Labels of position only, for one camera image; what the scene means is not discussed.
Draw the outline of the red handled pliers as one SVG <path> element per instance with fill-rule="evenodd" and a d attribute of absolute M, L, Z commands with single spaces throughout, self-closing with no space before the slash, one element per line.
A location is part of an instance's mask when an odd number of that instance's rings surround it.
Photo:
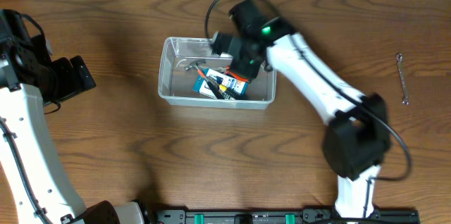
<path fill-rule="evenodd" d="M 246 82 L 246 83 L 250 83 L 249 79 L 240 77 L 239 75 L 237 75 L 236 73 L 233 73 L 230 71 L 230 67 L 226 66 L 226 67 L 218 67 L 218 72 L 223 73 L 224 75 L 228 75 L 230 77 L 233 77 L 237 80 L 240 80 L 242 82 Z"/>

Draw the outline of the small hammer orange black handle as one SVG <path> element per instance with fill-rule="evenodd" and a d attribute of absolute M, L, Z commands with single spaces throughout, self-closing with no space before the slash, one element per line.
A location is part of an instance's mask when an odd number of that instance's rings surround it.
<path fill-rule="evenodd" d="M 211 92 L 214 94 L 214 96 L 217 99 L 224 99 L 223 95 L 219 92 L 218 87 L 216 87 L 204 74 L 203 70 L 199 67 L 199 64 L 205 64 L 206 61 L 204 59 L 196 60 L 191 63 L 189 63 L 187 66 L 185 66 L 185 70 L 189 71 L 191 69 L 195 69 L 199 76 L 205 81 L 205 83 L 208 85 Z"/>

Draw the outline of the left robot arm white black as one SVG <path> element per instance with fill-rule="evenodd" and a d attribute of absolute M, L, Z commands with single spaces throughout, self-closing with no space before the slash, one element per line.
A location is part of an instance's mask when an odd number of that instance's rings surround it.
<path fill-rule="evenodd" d="M 20 223 L 148 223 L 137 200 L 87 207 L 71 184 L 46 122 L 49 104 L 60 106 L 96 86 L 80 56 L 52 60 L 45 33 L 30 36 L 29 15 L 1 10 L 1 167 Z"/>

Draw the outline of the black yellow precision screwdriver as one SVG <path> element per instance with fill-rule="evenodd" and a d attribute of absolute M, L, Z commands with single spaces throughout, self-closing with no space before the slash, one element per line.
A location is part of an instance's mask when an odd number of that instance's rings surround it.
<path fill-rule="evenodd" d="M 215 79 L 213 79 L 212 77 L 208 77 L 208 79 L 218 87 L 219 92 L 221 93 L 226 93 L 228 96 L 230 96 L 231 98 L 233 98 L 234 100 L 248 100 L 248 97 L 246 94 L 240 94 L 236 91 L 234 91 L 233 89 L 226 87 L 225 85 L 219 84 L 217 83 L 217 81 L 215 81 Z"/>

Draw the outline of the silver wrench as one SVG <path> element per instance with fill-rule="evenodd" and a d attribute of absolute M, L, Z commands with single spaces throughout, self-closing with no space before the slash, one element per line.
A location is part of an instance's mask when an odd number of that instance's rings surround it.
<path fill-rule="evenodd" d="M 406 86 L 405 76 L 404 76 L 404 70 L 403 70 L 403 55 L 401 53 L 396 54 L 396 64 L 397 64 L 397 71 L 400 76 L 400 83 L 402 88 L 402 104 L 407 106 L 409 105 L 409 93 Z"/>

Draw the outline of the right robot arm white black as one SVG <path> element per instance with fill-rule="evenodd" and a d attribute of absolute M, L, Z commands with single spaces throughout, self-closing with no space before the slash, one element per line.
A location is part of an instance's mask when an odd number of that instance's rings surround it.
<path fill-rule="evenodd" d="M 253 80 L 266 63 L 291 81 L 326 126 L 321 147 L 338 177 L 337 214 L 369 218 L 374 183 L 390 148 L 385 101 L 347 84 L 286 19 L 267 19 L 252 0 L 232 7 L 229 16 L 240 33 L 226 49 L 232 72 Z"/>

